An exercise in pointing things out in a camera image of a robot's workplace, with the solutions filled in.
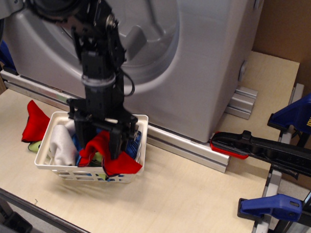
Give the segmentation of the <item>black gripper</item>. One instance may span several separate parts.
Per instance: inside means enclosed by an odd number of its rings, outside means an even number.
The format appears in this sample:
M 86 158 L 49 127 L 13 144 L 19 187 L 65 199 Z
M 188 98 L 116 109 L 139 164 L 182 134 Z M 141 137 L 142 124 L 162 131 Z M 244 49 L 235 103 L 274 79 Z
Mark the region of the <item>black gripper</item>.
M 84 99 L 68 99 L 68 117 L 75 121 L 75 131 L 82 148 L 97 135 L 97 128 L 110 131 L 111 159 L 126 150 L 137 136 L 137 118 L 124 108 L 123 80 L 85 84 Z

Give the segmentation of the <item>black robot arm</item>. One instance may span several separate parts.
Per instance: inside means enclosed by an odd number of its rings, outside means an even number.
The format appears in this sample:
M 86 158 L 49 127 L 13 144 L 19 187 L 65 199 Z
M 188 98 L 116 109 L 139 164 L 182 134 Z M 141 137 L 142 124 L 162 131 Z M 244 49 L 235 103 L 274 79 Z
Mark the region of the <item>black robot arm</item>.
M 41 19 L 70 30 L 85 98 L 67 100 L 68 116 L 82 147 L 96 129 L 107 130 L 110 157 L 117 159 L 137 136 L 137 118 L 124 108 L 125 49 L 111 7 L 105 0 L 25 0 L 25 5 Z

